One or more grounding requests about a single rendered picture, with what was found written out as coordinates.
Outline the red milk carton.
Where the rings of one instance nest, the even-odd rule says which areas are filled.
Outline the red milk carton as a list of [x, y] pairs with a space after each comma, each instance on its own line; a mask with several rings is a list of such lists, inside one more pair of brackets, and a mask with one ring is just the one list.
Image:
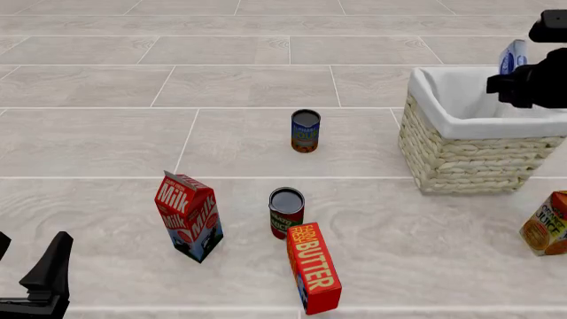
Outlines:
[[187, 175], [164, 172], [154, 202], [174, 248], [196, 262], [223, 239], [213, 188]]

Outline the white cloth basket liner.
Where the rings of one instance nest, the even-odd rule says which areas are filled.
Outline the white cloth basket liner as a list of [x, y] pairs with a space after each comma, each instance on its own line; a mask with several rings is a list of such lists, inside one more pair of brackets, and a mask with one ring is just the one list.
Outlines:
[[408, 92], [426, 122], [453, 140], [567, 136], [567, 109], [519, 109], [486, 92], [497, 66], [414, 68]]

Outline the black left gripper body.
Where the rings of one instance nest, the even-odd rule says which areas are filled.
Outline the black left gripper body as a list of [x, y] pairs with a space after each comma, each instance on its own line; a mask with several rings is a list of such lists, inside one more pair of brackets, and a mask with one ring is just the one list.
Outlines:
[[0, 299], [0, 319], [63, 319], [69, 305], [65, 297], [48, 300]]

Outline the orange juice carton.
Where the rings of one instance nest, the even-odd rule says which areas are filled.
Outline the orange juice carton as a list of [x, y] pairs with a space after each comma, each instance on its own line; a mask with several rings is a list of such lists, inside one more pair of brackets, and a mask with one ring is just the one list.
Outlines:
[[567, 191], [554, 191], [519, 230], [537, 256], [567, 254]]

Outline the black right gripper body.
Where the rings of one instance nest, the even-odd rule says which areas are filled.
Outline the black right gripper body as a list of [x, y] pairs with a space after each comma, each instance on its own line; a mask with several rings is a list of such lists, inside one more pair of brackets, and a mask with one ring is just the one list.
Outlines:
[[511, 74], [490, 76], [486, 81], [485, 92], [497, 94], [501, 103], [515, 108], [532, 108], [529, 81], [534, 68], [535, 65], [519, 66]]

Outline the woven wicker basket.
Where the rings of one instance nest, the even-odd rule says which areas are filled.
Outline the woven wicker basket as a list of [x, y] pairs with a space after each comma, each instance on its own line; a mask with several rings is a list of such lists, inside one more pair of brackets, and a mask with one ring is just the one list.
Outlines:
[[398, 144], [422, 193], [473, 194], [517, 191], [565, 139], [447, 139], [408, 94]]

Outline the blue alphabet soup can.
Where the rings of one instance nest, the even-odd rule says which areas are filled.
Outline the blue alphabet soup can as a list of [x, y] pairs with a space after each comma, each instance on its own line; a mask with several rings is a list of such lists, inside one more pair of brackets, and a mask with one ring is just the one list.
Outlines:
[[321, 116], [309, 109], [300, 109], [291, 115], [291, 147], [300, 153], [316, 150]]

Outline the red tomato sauce can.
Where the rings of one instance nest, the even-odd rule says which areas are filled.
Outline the red tomato sauce can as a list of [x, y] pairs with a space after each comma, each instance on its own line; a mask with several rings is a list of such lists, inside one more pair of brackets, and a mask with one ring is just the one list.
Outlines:
[[305, 212], [305, 199], [294, 188], [283, 187], [274, 190], [269, 196], [270, 228], [273, 235], [284, 240], [287, 230], [302, 225]]

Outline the red butter box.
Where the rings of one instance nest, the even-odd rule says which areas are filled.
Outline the red butter box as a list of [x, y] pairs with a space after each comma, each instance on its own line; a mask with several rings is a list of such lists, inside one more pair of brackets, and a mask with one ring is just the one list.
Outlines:
[[342, 285], [318, 224], [289, 228], [286, 244], [305, 313], [316, 315], [338, 307]]

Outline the blue white cream cheese box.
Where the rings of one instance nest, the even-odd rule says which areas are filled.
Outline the blue white cream cheese box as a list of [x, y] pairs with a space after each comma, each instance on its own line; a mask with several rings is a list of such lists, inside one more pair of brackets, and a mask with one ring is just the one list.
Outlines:
[[511, 74], [519, 66], [527, 64], [527, 43], [515, 39], [499, 56], [499, 74]]

